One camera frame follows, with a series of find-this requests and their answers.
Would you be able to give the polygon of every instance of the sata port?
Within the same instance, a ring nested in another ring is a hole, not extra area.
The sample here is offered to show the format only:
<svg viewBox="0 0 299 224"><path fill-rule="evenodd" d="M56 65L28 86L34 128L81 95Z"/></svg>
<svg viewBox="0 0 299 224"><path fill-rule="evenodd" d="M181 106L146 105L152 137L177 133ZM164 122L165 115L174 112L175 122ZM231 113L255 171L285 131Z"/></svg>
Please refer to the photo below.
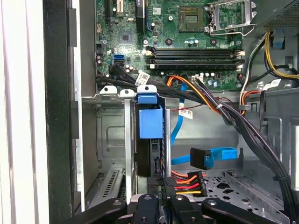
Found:
<svg viewBox="0 0 299 224"><path fill-rule="evenodd" d="M125 55L113 55L114 60L125 60Z"/></svg>
<svg viewBox="0 0 299 224"><path fill-rule="evenodd" d="M114 60L114 64L124 65L125 64L125 60Z"/></svg>

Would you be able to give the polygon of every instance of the white label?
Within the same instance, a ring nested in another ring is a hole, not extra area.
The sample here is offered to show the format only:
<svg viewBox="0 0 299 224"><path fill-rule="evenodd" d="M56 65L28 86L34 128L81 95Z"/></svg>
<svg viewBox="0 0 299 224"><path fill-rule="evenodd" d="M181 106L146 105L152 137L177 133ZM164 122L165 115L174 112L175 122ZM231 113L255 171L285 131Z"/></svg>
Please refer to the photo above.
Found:
<svg viewBox="0 0 299 224"><path fill-rule="evenodd" d="M185 117L185 118L188 118L188 119L193 119L193 112L192 111L189 111L189 110L179 110L178 111L178 114Z"/></svg>
<svg viewBox="0 0 299 224"><path fill-rule="evenodd" d="M272 87L278 87L279 83L280 83L281 79L275 79L271 82L270 84L270 87L269 88L272 88Z"/></svg>
<svg viewBox="0 0 299 224"><path fill-rule="evenodd" d="M270 88L270 86L271 86L271 83L266 84L266 85L263 87L262 91L266 91L266 90L268 90L268 89Z"/></svg>
<svg viewBox="0 0 299 224"><path fill-rule="evenodd" d="M150 75L145 73L142 70L138 71L139 76L136 79L135 85L140 86L140 85L145 85L148 82L148 79L150 78Z"/></svg>
<svg viewBox="0 0 299 224"><path fill-rule="evenodd" d="M153 15L161 15L161 8L153 8Z"/></svg>
<svg viewBox="0 0 299 224"><path fill-rule="evenodd" d="M182 108L184 108L184 103L179 103L179 109L182 109Z"/></svg>

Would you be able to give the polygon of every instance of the orange cable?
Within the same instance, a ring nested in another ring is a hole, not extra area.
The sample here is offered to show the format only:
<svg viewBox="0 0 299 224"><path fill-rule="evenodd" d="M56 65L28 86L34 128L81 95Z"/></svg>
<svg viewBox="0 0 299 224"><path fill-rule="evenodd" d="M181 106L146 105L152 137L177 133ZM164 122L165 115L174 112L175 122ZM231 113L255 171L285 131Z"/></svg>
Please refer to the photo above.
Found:
<svg viewBox="0 0 299 224"><path fill-rule="evenodd" d="M191 181L193 181L197 176L194 175L193 177L191 177L189 180L186 181L177 181L178 184L183 184L183 183L190 183Z"/></svg>

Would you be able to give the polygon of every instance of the cable tie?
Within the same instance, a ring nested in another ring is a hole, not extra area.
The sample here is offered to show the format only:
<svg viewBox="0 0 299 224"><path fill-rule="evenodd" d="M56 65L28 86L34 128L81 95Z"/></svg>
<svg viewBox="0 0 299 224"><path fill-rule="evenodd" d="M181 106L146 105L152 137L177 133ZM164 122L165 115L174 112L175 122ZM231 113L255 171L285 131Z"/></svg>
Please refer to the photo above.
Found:
<svg viewBox="0 0 299 224"><path fill-rule="evenodd" d="M222 105L222 104L219 104L219 105L216 107L216 109L219 109L220 107L223 107L223 105Z"/></svg>

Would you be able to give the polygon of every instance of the yellow wire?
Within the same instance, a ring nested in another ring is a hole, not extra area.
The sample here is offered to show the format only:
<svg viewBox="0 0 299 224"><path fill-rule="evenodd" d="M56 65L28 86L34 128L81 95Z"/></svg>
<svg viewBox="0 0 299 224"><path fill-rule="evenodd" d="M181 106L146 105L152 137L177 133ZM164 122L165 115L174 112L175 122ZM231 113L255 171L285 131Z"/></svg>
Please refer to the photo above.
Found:
<svg viewBox="0 0 299 224"><path fill-rule="evenodd" d="M298 74L297 75L290 75L290 74L285 74L283 72L280 72L278 71L273 63L272 63L272 60L271 60L271 56L270 56L270 37L271 37L271 33L269 32L266 36L266 39L265 39L265 52L266 52L266 59L267 59L267 62L270 66L270 68L272 70L274 70L277 74L279 74L280 76L282 77L286 77L286 78L298 78Z"/></svg>
<svg viewBox="0 0 299 224"><path fill-rule="evenodd" d="M177 195L201 194L201 191L177 192Z"/></svg>

